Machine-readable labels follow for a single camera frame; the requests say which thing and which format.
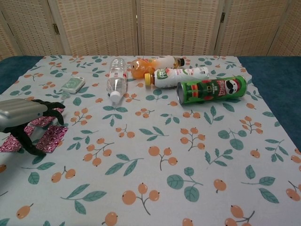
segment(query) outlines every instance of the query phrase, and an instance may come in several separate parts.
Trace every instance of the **plastic water bottle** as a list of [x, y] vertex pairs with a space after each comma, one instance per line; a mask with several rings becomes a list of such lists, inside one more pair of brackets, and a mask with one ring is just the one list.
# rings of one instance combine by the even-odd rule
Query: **plastic water bottle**
[[107, 91], [111, 101], [116, 104], [127, 91], [127, 65], [122, 58], [115, 58], [111, 62]]

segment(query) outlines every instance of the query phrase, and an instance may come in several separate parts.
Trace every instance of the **pringles logo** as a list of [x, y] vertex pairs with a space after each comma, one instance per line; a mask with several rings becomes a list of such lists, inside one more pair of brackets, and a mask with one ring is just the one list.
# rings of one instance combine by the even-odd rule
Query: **pringles logo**
[[225, 81], [224, 80], [218, 80], [217, 84], [219, 86], [219, 93], [218, 96], [224, 96], [226, 95], [226, 89], [225, 89]]

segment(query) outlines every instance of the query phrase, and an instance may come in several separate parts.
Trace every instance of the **pringles can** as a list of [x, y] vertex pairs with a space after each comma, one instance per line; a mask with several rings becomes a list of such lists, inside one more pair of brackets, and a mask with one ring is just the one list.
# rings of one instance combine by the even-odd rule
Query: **pringles can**
[[247, 82], [243, 76], [179, 82], [177, 85], [180, 104], [242, 97], [246, 91]]

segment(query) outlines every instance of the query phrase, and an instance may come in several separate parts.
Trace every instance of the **bottle label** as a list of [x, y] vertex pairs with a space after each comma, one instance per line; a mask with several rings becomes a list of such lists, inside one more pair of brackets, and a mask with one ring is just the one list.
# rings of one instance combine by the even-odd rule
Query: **bottle label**
[[122, 73], [122, 72], [111, 72], [109, 78], [116, 78], [116, 77], [120, 77], [120, 78], [127, 78], [127, 74], [126, 73]]

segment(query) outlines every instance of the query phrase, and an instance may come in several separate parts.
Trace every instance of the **table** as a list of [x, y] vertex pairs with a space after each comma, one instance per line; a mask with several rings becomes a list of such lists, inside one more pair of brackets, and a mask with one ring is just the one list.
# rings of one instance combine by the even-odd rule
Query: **table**
[[[129, 77], [115, 106], [105, 90], [110, 56], [45, 56], [20, 77], [1, 99], [63, 101], [69, 129], [44, 159], [0, 153], [0, 223], [299, 223], [301, 153], [251, 75], [236, 57], [185, 58], [185, 67], [205, 65], [213, 76], [243, 75], [248, 93], [181, 106], [174, 89], [145, 89]], [[79, 75], [85, 86], [61, 100], [62, 84]]]

